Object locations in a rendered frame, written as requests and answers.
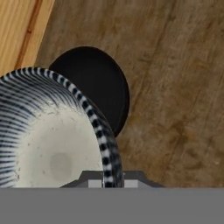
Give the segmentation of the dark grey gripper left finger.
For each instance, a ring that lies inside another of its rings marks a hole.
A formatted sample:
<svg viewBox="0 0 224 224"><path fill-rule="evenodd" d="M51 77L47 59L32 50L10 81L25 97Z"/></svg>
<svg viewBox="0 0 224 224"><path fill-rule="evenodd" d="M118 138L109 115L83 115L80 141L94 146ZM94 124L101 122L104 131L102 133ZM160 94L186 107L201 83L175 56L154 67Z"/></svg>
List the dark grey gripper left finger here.
<svg viewBox="0 0 224 224"><path fill-rule="evenodd" d="M64 188L102 188L101 171L83 171L78 179L64 185Z"/></svg>

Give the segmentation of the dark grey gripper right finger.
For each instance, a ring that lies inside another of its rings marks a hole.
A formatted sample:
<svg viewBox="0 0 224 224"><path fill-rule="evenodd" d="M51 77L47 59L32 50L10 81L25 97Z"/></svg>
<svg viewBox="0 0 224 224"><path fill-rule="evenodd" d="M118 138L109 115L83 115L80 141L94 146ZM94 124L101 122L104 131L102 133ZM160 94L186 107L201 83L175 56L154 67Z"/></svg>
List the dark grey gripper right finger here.
<svg viewBox="0 0 224 224"><path fill-rule="evenodd" d="M162 185L147 179L143 171L125 171L123 173L125 188L161 188Z"/></svg>

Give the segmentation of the blue striped white bowl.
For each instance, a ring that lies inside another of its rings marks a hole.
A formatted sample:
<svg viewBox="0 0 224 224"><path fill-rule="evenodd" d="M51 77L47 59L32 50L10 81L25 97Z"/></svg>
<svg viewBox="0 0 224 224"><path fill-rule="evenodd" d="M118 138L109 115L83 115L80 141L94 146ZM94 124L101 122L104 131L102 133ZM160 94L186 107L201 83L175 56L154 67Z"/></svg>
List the blue striped white bowl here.
<svg viewBox="0 0 224 224"><path fill-rule="evenodd" d="M122 187L123 168L102 112L67 78L40 67L0 77L0 188L62 187L84 171Z"/></svg>

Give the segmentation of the black bowl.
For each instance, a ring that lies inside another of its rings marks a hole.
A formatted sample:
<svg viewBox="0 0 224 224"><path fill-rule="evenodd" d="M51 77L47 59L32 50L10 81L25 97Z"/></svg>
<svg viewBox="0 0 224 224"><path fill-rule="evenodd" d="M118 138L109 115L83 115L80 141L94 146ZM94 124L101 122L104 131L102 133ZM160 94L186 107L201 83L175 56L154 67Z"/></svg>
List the black bowl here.
<svg viewBox="0 0 224 224"><path fill-rule="evenodd" d="M114 135L120 134L130 110L130 90L111 56L93 46L78 46L63 52L49 69L77 86L105 115Z"/></svg>

